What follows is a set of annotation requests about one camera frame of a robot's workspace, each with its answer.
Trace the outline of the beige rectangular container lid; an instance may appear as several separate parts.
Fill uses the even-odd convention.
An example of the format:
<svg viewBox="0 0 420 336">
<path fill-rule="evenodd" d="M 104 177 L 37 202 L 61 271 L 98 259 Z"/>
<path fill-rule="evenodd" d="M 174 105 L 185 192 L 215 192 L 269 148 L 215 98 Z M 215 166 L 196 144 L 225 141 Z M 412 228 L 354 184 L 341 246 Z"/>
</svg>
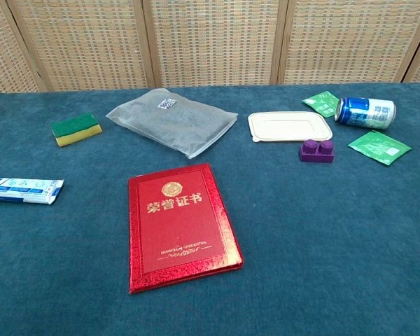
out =
<svg viewBox="0 0 420 336">
<path fill-rule="evenodd" d="M 325 141 L 333 137 L 325 118 L 308 111 L 252 113 L 248 125 L 253 142 Z"/>
</svg>

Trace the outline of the woven rattan folding screen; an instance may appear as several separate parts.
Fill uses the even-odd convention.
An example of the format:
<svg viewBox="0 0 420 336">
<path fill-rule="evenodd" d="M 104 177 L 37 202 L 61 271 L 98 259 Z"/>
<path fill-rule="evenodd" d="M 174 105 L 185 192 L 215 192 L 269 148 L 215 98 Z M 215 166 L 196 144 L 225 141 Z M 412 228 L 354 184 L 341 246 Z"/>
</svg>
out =
<svg viewBox="0 0 420 336">
<path fill-rule="evenodd" d="M 0 0 L 0 92 L 420 81 L 420 0 Z"/>
</svg>

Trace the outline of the teal blue table cloth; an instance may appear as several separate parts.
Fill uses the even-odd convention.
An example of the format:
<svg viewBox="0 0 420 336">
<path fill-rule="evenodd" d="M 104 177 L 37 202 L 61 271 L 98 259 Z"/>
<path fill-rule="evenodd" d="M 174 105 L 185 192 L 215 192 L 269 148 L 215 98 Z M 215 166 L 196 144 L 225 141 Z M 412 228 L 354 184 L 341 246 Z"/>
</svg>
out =
<svg viewBox="0 0 420 336">
<path fill-rule="evenodd" d="M 248 116 L 303 110 L 323 91 L 389 99 L 385 166 L 328 124 L 335 159 L 254 143 Z M 106 115 L 143 90 L 0 94 L 0 177 L 62 179 L 50 206 L 0 202 L 0 336 L 420 336 L 420 83 L 182 87 L 238 120 L 211 165 L 244 257 L 233 272 L 130 295 L 130 177 L 191 164 Z M 51 124 L 91 113 L 102 133 L 59 147 Z"/>
</svg>

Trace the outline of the purple toy building block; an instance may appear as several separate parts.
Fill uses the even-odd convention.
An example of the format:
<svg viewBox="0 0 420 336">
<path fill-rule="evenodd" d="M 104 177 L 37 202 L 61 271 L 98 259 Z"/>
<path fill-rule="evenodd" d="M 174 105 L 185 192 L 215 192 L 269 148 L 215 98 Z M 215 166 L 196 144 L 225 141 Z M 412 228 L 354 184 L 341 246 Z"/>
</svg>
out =
<svg viewBox="0 0 420 336">
<path fill-rule="evenodd" d="M 299 150 L 302 162 L 332 163 L 334 160 L 333 142 L 325 140 L 318 143 L 315 140 L 305 140 Z"/>
</svg>

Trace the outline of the white and blue plastic packet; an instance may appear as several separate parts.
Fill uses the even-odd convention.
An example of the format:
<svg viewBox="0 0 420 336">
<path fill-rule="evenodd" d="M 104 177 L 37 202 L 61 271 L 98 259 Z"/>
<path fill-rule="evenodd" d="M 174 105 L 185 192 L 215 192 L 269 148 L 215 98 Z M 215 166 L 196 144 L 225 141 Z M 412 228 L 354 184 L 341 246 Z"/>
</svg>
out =
<svg viewBox="0 0 420 336">
<path fill-rule="evenodd" d="M 0 201 L 52 204 L 63 180 L 0 178 Z"/>
</svg>

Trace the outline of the blue and white drink can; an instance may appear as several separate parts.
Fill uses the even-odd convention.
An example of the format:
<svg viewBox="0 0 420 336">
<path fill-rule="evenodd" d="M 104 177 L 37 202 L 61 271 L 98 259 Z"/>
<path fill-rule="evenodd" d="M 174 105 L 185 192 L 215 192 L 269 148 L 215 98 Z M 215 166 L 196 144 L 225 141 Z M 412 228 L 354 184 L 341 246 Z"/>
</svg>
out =
<svg viewBox="0 0 420 336">
<path fill-rule="evenodd" d="M 394 121 L 396 113 L 393 101 L 344 97 L 338 102 L 335 121 L 343 125 L 385 130 Z"/>
</svg>

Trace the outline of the small green sachet packet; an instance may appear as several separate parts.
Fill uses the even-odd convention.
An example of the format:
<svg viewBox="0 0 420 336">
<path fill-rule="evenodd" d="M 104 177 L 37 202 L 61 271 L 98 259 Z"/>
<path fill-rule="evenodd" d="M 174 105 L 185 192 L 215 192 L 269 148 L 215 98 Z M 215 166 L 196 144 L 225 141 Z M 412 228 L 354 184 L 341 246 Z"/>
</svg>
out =
<svg viewBox="0 0 420 336">
<path fill-rule="evenodd" d="M 339 98 L 329 91 L 325 91 L 303 99 L 302 102 L 315 110 L 315 112 L 321 114 L 324 118 L 329 118 L 335 115 L 339 100 Z"/>
</svg>

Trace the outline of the large green sachet packet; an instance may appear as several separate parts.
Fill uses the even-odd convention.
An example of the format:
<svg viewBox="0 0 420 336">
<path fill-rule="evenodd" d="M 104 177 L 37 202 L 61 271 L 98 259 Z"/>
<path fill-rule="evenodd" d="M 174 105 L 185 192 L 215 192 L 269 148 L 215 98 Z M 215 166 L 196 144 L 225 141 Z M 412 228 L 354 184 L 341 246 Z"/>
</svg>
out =
<svg viewBox="0 0 420 336">
<path fill-rule="evenodd" d="M 360 136 L 349 143 L 348 147 L 386 166 L 411 150 L 404 143 L 376 131 Z"/>
</svg>

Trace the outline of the red honor certificate book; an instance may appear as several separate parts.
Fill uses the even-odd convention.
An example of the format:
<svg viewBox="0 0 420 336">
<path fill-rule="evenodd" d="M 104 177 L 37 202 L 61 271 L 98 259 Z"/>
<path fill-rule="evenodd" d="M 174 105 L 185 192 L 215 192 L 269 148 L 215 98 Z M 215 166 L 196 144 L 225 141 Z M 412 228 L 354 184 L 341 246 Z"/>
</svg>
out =
<svg viewBox="0 0 420 336">
<path fill-rule="evenodd" d="M 130 178 L 129 292 L 242 268 L 208 163 Z"/>
</svg>

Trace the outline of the green and yellow sponge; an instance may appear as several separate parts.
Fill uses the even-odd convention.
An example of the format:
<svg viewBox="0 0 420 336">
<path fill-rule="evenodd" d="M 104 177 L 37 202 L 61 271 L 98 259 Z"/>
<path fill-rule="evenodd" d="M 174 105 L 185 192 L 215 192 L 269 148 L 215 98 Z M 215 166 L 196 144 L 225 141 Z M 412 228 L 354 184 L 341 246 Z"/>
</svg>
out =
<svg viewBox="0 0 420 336">
<path fill-rule="evenodd" d="M 59 147 L 102 133 L 100 124 L 91 113 L 53 122 L 51 130 Z"/>
</svg>

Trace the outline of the frosted plastic bag with cloth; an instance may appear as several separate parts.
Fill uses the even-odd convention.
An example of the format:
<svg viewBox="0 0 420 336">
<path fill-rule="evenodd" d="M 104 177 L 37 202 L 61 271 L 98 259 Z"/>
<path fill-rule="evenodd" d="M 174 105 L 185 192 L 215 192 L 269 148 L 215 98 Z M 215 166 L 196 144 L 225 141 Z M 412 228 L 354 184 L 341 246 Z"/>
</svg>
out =
<svg viewBox="0 0 420 336">
<path fill-rule="evenodd" d="M 236 113 L 189 100 L 165 88 L 125 102 L 106 117 L 190 159 L 219 140 L 237 121 Z"/>
</svg>

